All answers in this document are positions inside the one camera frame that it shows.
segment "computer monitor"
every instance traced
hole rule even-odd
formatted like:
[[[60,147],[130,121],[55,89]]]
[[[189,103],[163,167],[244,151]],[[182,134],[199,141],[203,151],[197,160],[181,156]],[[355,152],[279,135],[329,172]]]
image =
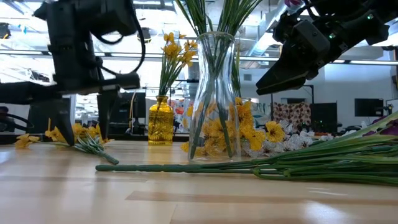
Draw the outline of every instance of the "computer monitor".
[[[355,116],[357,117],[384,116],[384,100],[355,99]]]
[[[70,98],[62,98],[62,102],[65,103],[66,105],[69,105],[67,114],[68,117],[70,117],[70,103],[71,103]],[[43,134],[49,128],[49,117],[45,112],[46,110],[47,108],[40,103],[32,103],[30,105],[28,121],[30,121],[34,125],[34,127],[32,129],[28,129],[26,133]],[[51,120],[50,124],[51,130],[54,130],[55,122],[56,121]]]
[[[127,123],[130,119],[130,105],[131,99],[134,93],[122,93],[121,99],[115,102],[115,106],[112,110],[110,123]],[[146,94],[136,93],[134,101],[132,103],[132,115],[133,118],[145,118],[146,117]]]
[[[311,125],[314,131],[337,132],[337,103],[313,103],[310,107]]]

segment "floral fabric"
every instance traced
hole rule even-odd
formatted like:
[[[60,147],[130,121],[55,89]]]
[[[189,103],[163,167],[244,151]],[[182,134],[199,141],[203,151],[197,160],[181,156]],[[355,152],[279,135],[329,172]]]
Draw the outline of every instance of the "floral fabric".
[[[305,123],[311,124],[311,109],[308,103],[285,104],[274,103],[274,121],[286,120],[293,124],[293,130],[297,130],[297,126]]]

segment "white flower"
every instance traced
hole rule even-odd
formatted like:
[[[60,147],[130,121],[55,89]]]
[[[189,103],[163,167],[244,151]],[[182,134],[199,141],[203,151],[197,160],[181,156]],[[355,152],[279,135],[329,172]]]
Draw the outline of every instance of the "white flower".
[[[306,137],[303,135],[294,134],[292,137],[290,137],[289,142],[293,145],[294,150],[309,147],[313,143],[311,137]]]
[[[270,141],[264,141],[262,144],[265,152],[283,152],[283,148],[279,143],[272,143]]]
[[[310,132],[301,131],[300,136],[301,137],[314,137],[315,133],[313,131],[310,131]]]
[[[353,134],[353,133],[355,133],[355,132],[356,132],[356,130],[347,131],[344,135],[342,135],[342,137],[343,137],[343,136],[347,136],[347,135],[349,135],[349,134]]]
[[[293,131],[293,124],[290,124],[288,121],[279,121],[279,124],[282,126],[285,134],[290,134]]]
[[[285,134],[284,141],[287,141],[289,139],[290,139],[290,135],[289,134]]]
[[[331,134],[328,134],[327,136],[321,136],[321,141],[330,141],[333,140],[333,136]]]

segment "wooden table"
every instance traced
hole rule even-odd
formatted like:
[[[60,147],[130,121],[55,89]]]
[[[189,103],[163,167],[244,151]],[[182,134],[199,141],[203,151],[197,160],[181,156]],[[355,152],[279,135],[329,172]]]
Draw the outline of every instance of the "wooden table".
[[[111,142],[121,164],[186,163],[173,147]],[[398,223],[398,188],[253,175],[96,172],[104,160],[53,146],[0,147],[0,223]]]

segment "pink flower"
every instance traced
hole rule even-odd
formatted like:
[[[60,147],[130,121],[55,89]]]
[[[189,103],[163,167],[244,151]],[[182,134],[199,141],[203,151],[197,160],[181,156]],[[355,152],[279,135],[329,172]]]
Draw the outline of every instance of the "pink flower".
[[[285,0],[285,4],[287,7],[291,7],[292,4],[295,6],[298,6],[301,4],[301,2],[302,2],[302,0]]]

